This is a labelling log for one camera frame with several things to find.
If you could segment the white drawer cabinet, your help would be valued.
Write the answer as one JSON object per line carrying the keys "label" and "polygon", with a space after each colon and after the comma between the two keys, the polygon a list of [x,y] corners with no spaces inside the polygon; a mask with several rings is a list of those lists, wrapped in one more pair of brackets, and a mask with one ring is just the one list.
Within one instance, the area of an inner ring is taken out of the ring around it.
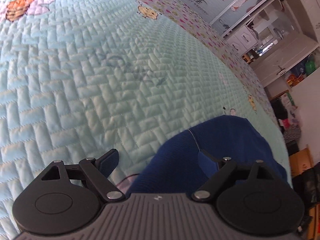
{"label": "white drawer cabinet", "polygon": [[255,32],[243,25],[227,38],[227,43],[242,56],[258,43],[258,39]]}

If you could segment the blue knit sweater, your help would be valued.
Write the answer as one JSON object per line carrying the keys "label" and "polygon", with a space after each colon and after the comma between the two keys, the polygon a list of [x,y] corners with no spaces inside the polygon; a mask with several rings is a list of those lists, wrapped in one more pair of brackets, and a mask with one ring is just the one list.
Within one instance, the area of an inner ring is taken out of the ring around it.
{"label": "blue knit sweater", "polygon": [[191,196],[218,170],[218,161],[230,157],[238,165],[263,160],[283,181],[285,169],[277,163],[268,142],[238,116],[222,115],[200,123],[166,141],[127,190],[132,193],[186,193]]}

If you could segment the wooden dresser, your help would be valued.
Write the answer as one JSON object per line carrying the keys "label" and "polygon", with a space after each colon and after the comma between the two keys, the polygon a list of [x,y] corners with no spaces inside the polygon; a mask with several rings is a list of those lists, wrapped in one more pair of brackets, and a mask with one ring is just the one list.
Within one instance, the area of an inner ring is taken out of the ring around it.
{"label": "wooden dresser", "polygon": [[303,150],[289,156],[291,177],[294,178],[313,167],[313,158],[308,146]]}

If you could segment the mint quilted bee bedspread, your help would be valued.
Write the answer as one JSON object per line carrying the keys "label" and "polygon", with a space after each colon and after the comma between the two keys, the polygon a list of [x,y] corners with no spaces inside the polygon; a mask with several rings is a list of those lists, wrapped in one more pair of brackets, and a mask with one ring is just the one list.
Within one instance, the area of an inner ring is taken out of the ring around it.
{"label": "mint quilted bee bedspread", "polygon": [[1,239],[51,161],[116,148],[125,190],[165,141],[223,114],[248,119],[290,175],[256,74],[186,3],[1,0]]}

